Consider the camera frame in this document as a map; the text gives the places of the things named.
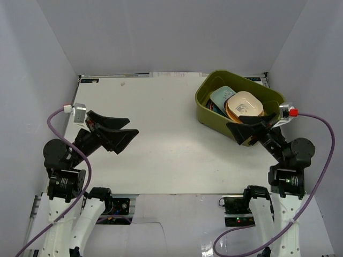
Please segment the cream panda square dish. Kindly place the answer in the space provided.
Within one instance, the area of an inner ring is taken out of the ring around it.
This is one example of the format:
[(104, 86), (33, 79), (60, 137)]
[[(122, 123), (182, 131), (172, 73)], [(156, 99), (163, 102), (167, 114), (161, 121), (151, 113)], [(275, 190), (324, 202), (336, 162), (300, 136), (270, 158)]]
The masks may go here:
[(225, 103), (228, 114), (239, 118), (240, 116), (262, 116), (264, 107), (251, 93), (240, 91), (231, 96)]

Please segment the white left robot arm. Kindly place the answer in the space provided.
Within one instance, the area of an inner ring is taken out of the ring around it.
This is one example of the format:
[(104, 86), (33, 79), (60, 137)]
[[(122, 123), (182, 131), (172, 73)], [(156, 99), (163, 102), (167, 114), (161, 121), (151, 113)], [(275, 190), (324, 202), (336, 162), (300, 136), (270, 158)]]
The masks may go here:
[[(81, 129), (73, 142), (61, 135), (43, 149), (49, 185), (49, 226), (39, 256), (82, 256), (88, 238), (104, 215), (123, 216), (111, 189), (94, 187), (87, 192), (92, 174), (88, 157), (99, 148), (121, 153), (138, 135), (126, 129), (128, 118), (106, 117), (90, 110), (77, 118)], [(77, 169), (85, 162), (88, 170)]]

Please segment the orange woven round plate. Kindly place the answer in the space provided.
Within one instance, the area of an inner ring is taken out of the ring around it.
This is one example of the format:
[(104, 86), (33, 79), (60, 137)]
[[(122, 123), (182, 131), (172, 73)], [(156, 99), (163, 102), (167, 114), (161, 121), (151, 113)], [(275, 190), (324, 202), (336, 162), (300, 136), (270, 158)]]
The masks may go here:
[(233, 120), (235, 123), (242, 124), (242, 121), (240, 120), (241, 116), (253, 116), (253, 117), (259, 117), (263, 116), (265, 114), (263, 108), (258, 107), (257, 109), (249, 109), (245, 104), (240, 104), (237, 106), (237, 111), (234, 112), (230, 106), (226, 103), (225, 104), (225, 110), (228, 117)]

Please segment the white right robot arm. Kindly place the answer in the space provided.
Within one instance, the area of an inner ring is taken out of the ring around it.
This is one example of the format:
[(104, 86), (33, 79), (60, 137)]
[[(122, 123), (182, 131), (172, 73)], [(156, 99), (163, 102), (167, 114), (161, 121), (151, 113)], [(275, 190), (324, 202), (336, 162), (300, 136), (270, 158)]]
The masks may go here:
[(263, 250), (259, 256), (300, 256), (300, 226), (295, 215), (304, 203), (304, 170), (311, 165), (314, 144), (306, 138), (287, 142), (276, 127), (276, 115), (241, 116), (227, 123), (236, 142), (257, 142), (275, 158), (268, 172), (269, 189), (248, 186), (242, 208), (253, 214)]

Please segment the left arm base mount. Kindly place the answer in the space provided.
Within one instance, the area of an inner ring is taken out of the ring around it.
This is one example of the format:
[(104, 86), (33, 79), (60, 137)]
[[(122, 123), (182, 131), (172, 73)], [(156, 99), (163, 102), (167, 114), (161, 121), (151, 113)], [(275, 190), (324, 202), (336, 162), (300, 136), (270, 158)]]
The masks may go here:
[(100, 215), (96, 224), (130, 225), (135, 213), (135, 198), (112, 197), (110, 206)]

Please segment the mint green divided tray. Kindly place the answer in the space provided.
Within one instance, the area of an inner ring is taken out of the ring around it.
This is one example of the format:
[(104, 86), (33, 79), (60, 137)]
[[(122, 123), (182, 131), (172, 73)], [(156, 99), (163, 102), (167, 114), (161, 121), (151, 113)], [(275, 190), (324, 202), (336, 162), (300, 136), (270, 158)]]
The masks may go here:
[(222, 86), (212, 92), (212, 94), (210, 95), (210, 99), (222, 112), (226, 112), (225, 103), (230, 97), (235, 94), (236, 91), (234, 91), (230, 87)]

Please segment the dark striped rim plate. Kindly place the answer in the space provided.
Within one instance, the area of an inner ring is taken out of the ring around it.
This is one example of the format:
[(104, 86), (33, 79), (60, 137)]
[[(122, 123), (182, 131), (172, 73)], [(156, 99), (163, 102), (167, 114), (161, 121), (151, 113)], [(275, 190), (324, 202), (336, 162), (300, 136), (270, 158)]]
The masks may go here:
[(208, 108), (209, 110), (213, 110), (214, 106), (215, 106), (215, 104), (212, 102), (211, 99), (209, 99), (207, 104), (206, 104), (206, 108)]

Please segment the teal scalloped plate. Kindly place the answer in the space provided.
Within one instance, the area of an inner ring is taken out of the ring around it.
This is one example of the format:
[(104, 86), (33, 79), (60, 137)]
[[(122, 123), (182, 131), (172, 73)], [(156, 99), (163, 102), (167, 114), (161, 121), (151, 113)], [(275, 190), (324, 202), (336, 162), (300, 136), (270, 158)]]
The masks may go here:
[(224, 112), (222, 112), (213, 102), (210, 104), (210, 110), (219, 114), (219, 115), (227, 117), (226, 114)]

